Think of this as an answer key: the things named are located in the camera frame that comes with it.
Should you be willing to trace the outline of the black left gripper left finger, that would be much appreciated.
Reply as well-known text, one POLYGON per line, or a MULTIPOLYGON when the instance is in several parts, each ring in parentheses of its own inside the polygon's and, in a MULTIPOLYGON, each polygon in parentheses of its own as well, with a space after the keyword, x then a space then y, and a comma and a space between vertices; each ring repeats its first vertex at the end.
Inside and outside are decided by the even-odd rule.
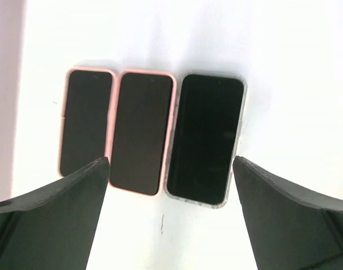
POLYGON ((1 201, 0 269, 86 269, 108 181, 102 157, 1 201))

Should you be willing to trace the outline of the pink cased smartphone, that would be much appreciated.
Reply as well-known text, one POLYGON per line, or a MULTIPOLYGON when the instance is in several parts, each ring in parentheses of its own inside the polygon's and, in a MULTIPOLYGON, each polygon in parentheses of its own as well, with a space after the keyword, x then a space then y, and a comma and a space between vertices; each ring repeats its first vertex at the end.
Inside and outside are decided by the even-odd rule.
POLYGON ((110 184, 154 196, 165 175, 175 77, 162 71, 125 70, 114 98, 110 184))
POLYGON ((109 156, 109 110, 115 73, 74 67, 68 72, 62 112, 59 172, 67 176, 109 156))

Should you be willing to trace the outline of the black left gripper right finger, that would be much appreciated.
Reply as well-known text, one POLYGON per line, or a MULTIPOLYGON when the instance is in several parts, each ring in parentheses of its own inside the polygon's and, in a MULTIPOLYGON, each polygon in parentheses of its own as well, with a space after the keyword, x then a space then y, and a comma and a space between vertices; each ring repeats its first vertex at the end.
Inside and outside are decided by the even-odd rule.
POLYGON ((343 269, 343 200, 241 156, 233 173, 258 269, 343 269))

